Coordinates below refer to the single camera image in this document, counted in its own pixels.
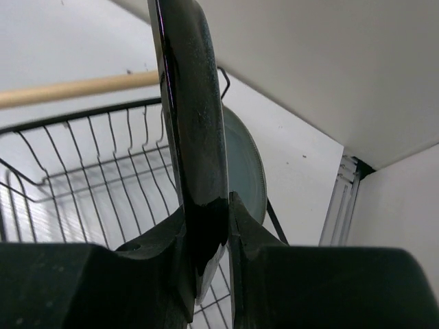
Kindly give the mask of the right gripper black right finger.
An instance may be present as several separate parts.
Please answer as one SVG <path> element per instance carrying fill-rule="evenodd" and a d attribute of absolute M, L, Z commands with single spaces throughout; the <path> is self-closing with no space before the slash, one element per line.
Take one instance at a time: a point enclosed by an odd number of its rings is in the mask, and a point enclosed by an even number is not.
<path fill-rule="evenodd" d="M 435 297 L 403 249 L 279 241 L 229 195 L 235 328 L 433 328 Z"/>

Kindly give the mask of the large grey-blue plate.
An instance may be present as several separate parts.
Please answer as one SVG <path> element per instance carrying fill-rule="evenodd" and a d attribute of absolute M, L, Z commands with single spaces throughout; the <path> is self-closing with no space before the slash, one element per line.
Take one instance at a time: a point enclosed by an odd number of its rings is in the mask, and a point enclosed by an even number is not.
<path fill-rule="evenodd" d="M 223 114 L 229 190 L 238 193 L 252 218 L 262 225 L 268 194 L 261 155 L 243 121 L 226 106 Z"/>

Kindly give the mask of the dark blue plate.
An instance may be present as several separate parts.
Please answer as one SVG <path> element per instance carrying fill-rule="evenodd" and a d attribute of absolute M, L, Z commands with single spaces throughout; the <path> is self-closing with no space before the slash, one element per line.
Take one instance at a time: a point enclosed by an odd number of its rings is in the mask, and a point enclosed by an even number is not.
<path fill-rule="evenodd" d="M 213 43 L 197 1 L 148 1 L 195 301 L 205 298 L 228 239 L 228 167 Z"/>

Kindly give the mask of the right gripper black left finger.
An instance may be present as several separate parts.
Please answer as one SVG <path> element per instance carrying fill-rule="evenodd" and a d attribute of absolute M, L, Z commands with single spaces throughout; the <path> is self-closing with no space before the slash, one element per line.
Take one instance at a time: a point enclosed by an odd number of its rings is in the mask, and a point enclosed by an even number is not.
<path fill-rule="evenodd" d="M 2 328 L 186 328 L 192 287 L 182 210 L 109 250 L 2 243 Z"/>

